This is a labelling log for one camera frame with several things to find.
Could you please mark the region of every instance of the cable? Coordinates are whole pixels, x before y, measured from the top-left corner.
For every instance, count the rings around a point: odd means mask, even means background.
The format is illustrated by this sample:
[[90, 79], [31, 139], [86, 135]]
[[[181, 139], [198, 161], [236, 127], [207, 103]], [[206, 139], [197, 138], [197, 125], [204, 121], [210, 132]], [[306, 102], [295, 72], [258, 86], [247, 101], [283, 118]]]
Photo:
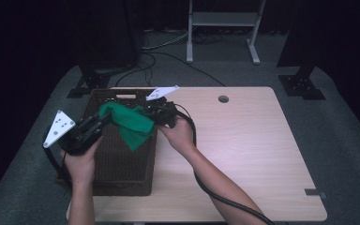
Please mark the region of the cable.
[[154, 54], [154, 53], [155, 53], [155, 54], [164, 54], [164, 55], [170, 56], [171, 58], [174, 58], [174, 59], [176, 59], [176, 60], [180, 61], [181, 63], [183, 63], [183, 64], [187, 65], [188, 67], [193, 68], [193, 69], [195, 69], [195, 70], [197, 70], [197, 71], [201, 72], [202, 74], [204, 74], [204, 75], [206, 75], [206, 76], [210, 77], [211, 79], [213, 79], [215, 82], [219, 83], [220, 85], [222, 85], [222, 86], [226, 86], [226, 84], [222, 83], [221, 81], [219, 81], [218, 79], [216, 79], [216, 78], [215, 78], [215, 77], [213, 77], [212, 75], [210, 75], [210, 74], [208, 74], [208, 73], [206, 73], [206, 72], [204, 72], [204, 71], [202, 71], [202, 70], [200, 70], [200, 69], [198, 69], [198, 68], [196, 68], [196, 67], [193, 67], [193, 66], [192, 66], [192, 65], [190, 65], [189, 63], [187, 63], [187, 62], [185, 62], [185, 61], [183, 61], [183, 60], [179, 59], [178, 57], [176, 57], [176, 56], [174, 56], [174, 55], [171, 55], [171, 54], [168, 54], [168, 53], [165, 53], [165, 52], [150, 52], [150, 54]]
[[198, 45], [210, 45], [222, 40], [223, 40], [222, 35], [218, 35], [218, 38], [215, 38], [213, 35], [207, 35], [207, 32], [205, 31], [204, 37], [203, 35], [196, 34], [194, 36], [193, 42]]
[[188, 115], [188, 117], [191, 119], [191, 115], [190, 115], [189, 112], [186, 110], [186, 108], [184, 108], [183, 106], [181, 106], [181, 105], [179, 105], [179, 104], [174, 104], [174, 105], [182, 108], [182, 109], [186, 112], [186, 114]]
[[[48, 126], [48, 128], [45, 130], [44, 134], [43, 134], [43, 140], [46, 139], [46, 137], [48, 136], [48, 132], [51, 129], [51, 126]], [[52, 153], [52, 150], [50, 148], [45, 148], [43, 147], [43, 151], [45, 152], [46, 156], [48, 157], [48, 160], [51, 162], [51, 164], [53, 165], [54, 169], [57, 171], [57, 174], [59, 177], [62, 177], [64, 179], [64, 182], [66, 183], [69, 192], [72, 191], [72, 183], [70, 182], [70, 178], [69, 176], [65, 173], [65, 171], [63, 170], [64, 167], [64, 158], [63, 158], [63, 164], [62, 166], [60, 166], [56, 159], [54, 158], [54, 155]]]
[[150, 87], [151, 86], [151, 79], [153, 79], [153, 69], [151, 69], [151, 65], [149, 65], [148, 63], [146, 63], [146, 62], [143, 62], [143, 63], [147, 65], [147, 68], [150, 71], [150, 77], [148, 78], [147, 69], [144, 70], [144, 80], [147, 83], [147, 85]]
[[[193, 143], [195, 146], [197, 146], [197, 130], [195, 128], [195, 124], [193, 122], [193, 120], [191, 119], [190, 116], [186, 116], [185, 114], [183, 114], [182, 112], [179, 112], [177, 111], [177, 115], [181, 116], [182, 118], [186, 119], [186, 121], [189, 123], [189, 125], [191, 126], [191, 129], [192, 129], [192, 135], [193, 135]], [[244, 212], [247, 212], [249, 214], [251, 214], [252, 216], [260, 219], [261, 221], [263, 221], [265, 224], [268, 224], [268, 225], [275, 225], [273, 221], [271, 221], [268, 217], [266, 217], [265, 215], [261, 214], [260, 212], [257, 212], [256, 210], [250, 208], [250, 207], [247, 207], [243, 204], [240, 204], [238, 202], [234, 202], [234, 201], [231, 201], [231, 200], [228, 200], [226, 198], [223, 198], [219, 195], [217, 195], [215, 192], [213, 192], [212, 190], [210, 190], [202, 181], [201, 179], [198, 177], [198, 175], [194, 172], [194, 176], [195, 176], [195, 179], [197, 180], [197, 183], [198, 185], [201, 187], [201, 189], [207, 193], [210, 197], [222, 202], [222, 203], [226, 203], [232, 207], [235, 207], [237, 209], [240, 209]]]
[[99, 76], [102, 77], [112, 77], [121, 73], [124, 73], [126, 71], [129, 71], [131, 69], [135, 68], [134, 65], [128, 65], [126, 67], [120, 67], [120, 68], [115, 68], [115, 69], [110, 69], [110, 72], [104, 72], [104, 73], [99, 73]]
[[151, 65], [150, 65], [150, 64], [147, 64], [148, 67], [140, 68], [140, 69], [137, 69], [137, 70], [134, 70], [134, 71], [131, 71], [131, 72], [125, 74], [124, 76], [122, 76], [122, 77], [116, 82], [115, 87], [117, 87], [118, 84], [119, 84], [122, 80], [124, 80], [127, 76], [129, 76], [129, 75], [131, 75], [131, 74], [133, 74], [133, 73], [137, 73], [137, 72], [140, 72], [140, 71], [144, 71], [144, 70], [149, 69], [149, 68], [151, 68], [151, 67], [154, 66], [154, 64], [155, 64], [156, 61], [157, 61], [156, 57], [155, 57], [154, 55], [149, 54], [149, 53], [143, 53], [143, 54], [146, 54], [146, 55], [151, 56], [152, 59], [153, 59], [153, 63], [152, 63]]
[[180, 36], [180, 37], [177, 37], [177, 38], [175, 38], [175, 39], [173, 39], [173, 40], [170, 40], [170, 41], [168, 41], [168, 42], [165, 42], [165, 43], [163, 43], [163, 44], [159, 44], [159, 45], [157, 45], [157, 46], [153, 46], [153, 47], [142, 47], [142, 50], [155, 50], [155, 49], [157, 49], [157, 48], [160, 48], [160, 47], [164, 47], [164, 46], [173, 44], [173, 43], [175, 43], [175, 42], [177, 42], [177, 41], [179, 41], [179, 40], [181, 40], [181, 39], [183, 39], [183, 38], [186, 38], [187, 35], [188, 35], [188, 32], [186, 32], [184, 35], [182, 35], [182, 36]]

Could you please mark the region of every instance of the green cloth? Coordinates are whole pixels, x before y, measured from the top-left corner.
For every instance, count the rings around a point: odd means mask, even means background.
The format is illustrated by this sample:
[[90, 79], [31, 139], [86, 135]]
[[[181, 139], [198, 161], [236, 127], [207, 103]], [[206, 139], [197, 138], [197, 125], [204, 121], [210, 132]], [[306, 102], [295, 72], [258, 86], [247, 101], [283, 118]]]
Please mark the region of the green cloth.
[[121, 104], [109, 102], [98, 111], [100, 118], [111, 111], [112, 123], [118, 126], [119, 134], [131, 151], [136, 150], [150, 136], [154, 135], [154, 121], [140, 114], [141, 106], [133, 110]]

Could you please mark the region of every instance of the wicker basket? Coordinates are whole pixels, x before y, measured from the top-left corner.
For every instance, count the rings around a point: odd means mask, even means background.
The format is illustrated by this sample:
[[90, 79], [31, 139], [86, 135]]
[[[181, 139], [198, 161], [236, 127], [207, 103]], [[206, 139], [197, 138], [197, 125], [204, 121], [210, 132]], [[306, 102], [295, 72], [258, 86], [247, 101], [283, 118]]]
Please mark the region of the wicker basket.
[[[83, 118], [94, 115], [107, 102], [134, 108], [146, 106], [151, 89], [95, 89]], [[157, 135], [135, 151], [130, 151], [116, 126], [103, 129], [103, 140], [96, 152], [95, 196], [148, 196], [151, 194]]]

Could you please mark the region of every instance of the human arm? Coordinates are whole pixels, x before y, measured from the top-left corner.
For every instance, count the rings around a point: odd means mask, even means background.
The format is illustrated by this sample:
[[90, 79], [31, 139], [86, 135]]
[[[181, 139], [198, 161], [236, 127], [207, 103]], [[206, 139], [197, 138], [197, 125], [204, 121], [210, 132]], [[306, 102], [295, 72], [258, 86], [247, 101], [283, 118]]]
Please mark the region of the human arm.
[[[204, 185], [221, 197], [241, 203], [262, 213], [262, 210], [243, 189], [237, 186], [233, 180], [219, 170], [197, 149], [192, 142], [192, 130], [188, 122], [181, 117], [176, 117], [175, 122], [174, 128], [157, 127], [168, 138], [171, 146], [189, 162]], [[247, 212], [212, 197], [211, 200], [228, 224], [265, 224]]]
[[98, 139], [82, 156], [61, 155], [72, 180], [72, 198], [69, 210], [68, 224], [95, 224], [93, 205], [93, 179], [95, 173], [95, 153], [101, 142]]

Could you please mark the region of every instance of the metal shelf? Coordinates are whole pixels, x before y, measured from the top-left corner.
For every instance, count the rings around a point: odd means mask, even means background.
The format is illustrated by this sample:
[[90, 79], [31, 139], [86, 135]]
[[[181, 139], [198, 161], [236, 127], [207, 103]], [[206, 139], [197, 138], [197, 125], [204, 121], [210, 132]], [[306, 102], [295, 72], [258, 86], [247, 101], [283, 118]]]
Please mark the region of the metal shelf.
[[193, 12], [192, 25], [254, 26], [256, 16], [256, 12]]
[[253, 63], [259, 65], [260, 59], [254, 42], [262, 20], [265, 1], [261, 0], [258, 12], [194, 12], [193, 0], [189, 0], [187, 62], [193, 62], [192, 30], [194, 26], [252, 26], [252, 37], [247, 39], [247, 46]]

